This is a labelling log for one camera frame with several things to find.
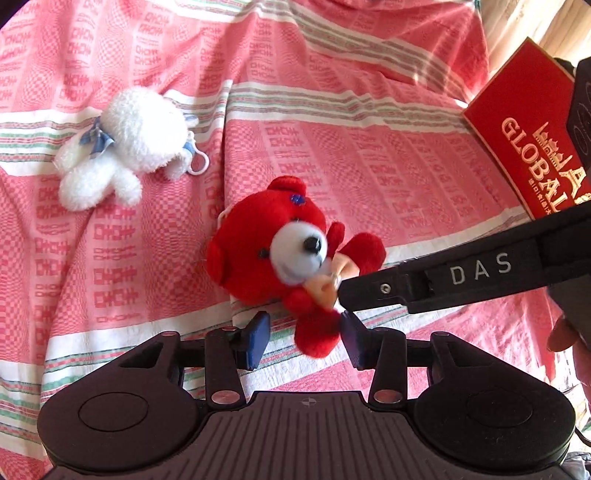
teddy bear ear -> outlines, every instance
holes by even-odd
[[[222,286],[226,280],[226,258],[215,239],[207,246],[206,269],[212,280]]]
[[[269,184],[267,190],[286,190],[302,195],[303,197],[306,196],[306,184],[298,177],[289,175],[277,177]]]

white curtain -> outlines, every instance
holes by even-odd
[[[584,0],[481,0],[494,74],[526,37],[573,65],[591,56],[591,6]]]

pink bedsheet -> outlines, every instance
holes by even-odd
[[[252,309],[207,278],[217,215],[295,174],[348,236],[380,235],[388,263],[525,220],[461,117],[488,77],[468,1],[31,0],[0,32],[0,472],[48,468],[35,429],[52,393],[162,331],[203,336]],[[143,179],[133,209],[71,214],[51,165],[118,90],[146,85],[201,123],[202,177]],[[311,361],[277,305],[259,370],[264,389],[360,389],[339,346]],[[414,338],[449,330],[560,386],[544,348],[557,309],[544,292],[409,316],[363,313]],[[410,375],[411,392],[425,383]],[[185,387],[203,394],[203,371]]]

plush toy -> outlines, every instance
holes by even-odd
[[[136,205],[142,195],[138,176],[164,167],[169,180],[185,172],[199,175],[209,159],[195,146],[189,127],[196,117],[183,115],[170,100],[144,87],[122,90],[92,127],[71,137],[54,164],[61,177],[59,199],[67,210],[86,210],[115,192],[120,205]],[[191,169],[195,153],[204,160]]]
[[[326,227],[306,185],[278,177],[225,212],[207,247],[212,279],[247,305],[281,300],[296,319],[296,346],[315,358],[340,340],[339,281],[378,270],[386,256],[371,233],[355,235],[337,251],[345,226]]]

finger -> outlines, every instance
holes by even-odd
[[[583,385],[591,385],[591,352],[587,350],[587,347],[581,341],[573,345],[573,360],[574,373],[577,378]]]
[[[579,333],[570,326],[564,317],[559,318],[550,336],[546,347],[551,352],[562,352],[573,346],[579,340]]]

